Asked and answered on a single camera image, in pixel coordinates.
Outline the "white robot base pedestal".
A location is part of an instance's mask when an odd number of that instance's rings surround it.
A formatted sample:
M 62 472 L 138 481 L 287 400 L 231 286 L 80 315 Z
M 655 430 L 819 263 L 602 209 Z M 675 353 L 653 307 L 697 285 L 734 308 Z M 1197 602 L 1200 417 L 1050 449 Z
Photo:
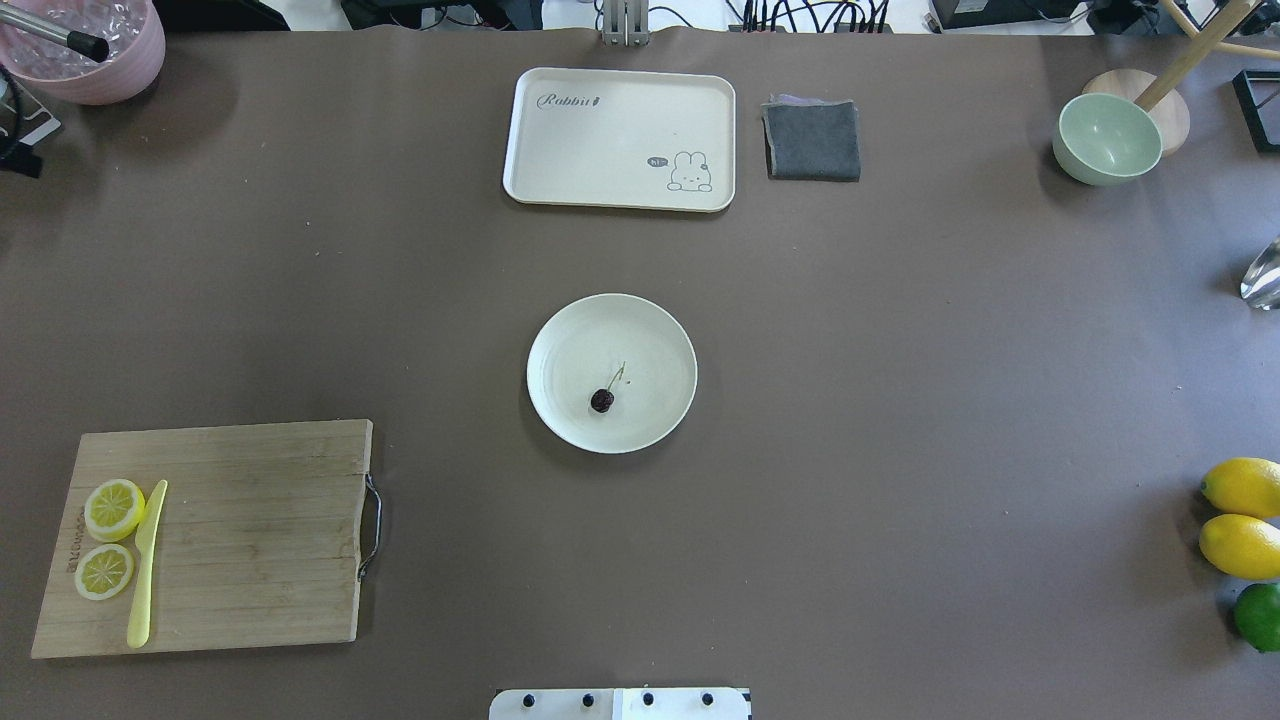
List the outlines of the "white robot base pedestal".
M 750 691 L 735 687 L 506 689 L 489 719 L 751 719 Z

